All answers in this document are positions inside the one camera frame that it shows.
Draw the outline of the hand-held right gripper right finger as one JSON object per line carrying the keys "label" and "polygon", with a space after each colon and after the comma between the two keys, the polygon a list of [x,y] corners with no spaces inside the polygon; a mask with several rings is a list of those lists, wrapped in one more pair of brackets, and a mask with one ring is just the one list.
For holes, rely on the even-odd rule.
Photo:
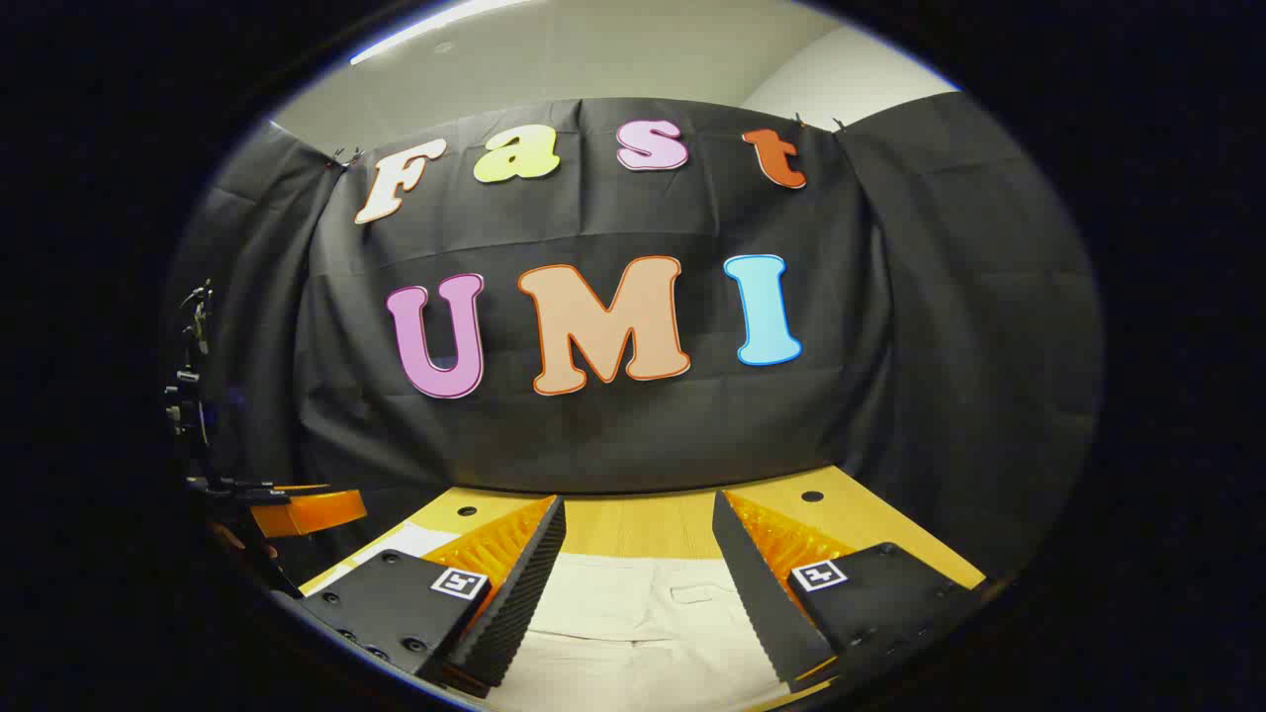
{"label": "hand-held right gripper right finger", "polygon": [[893,542],[855,549],[718,492],[713,533],[779,680],[852,690],[944,639],[984,604]]}

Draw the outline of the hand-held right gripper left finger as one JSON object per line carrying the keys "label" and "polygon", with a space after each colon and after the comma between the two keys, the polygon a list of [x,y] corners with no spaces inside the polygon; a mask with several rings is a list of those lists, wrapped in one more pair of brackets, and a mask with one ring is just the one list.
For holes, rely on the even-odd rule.
{"label": "hand-held right gripper left finger", "polygon": [[300,606],[372,658],[473,696],[501,685],[566,537],[542,497],[422,556],[373,554]]}

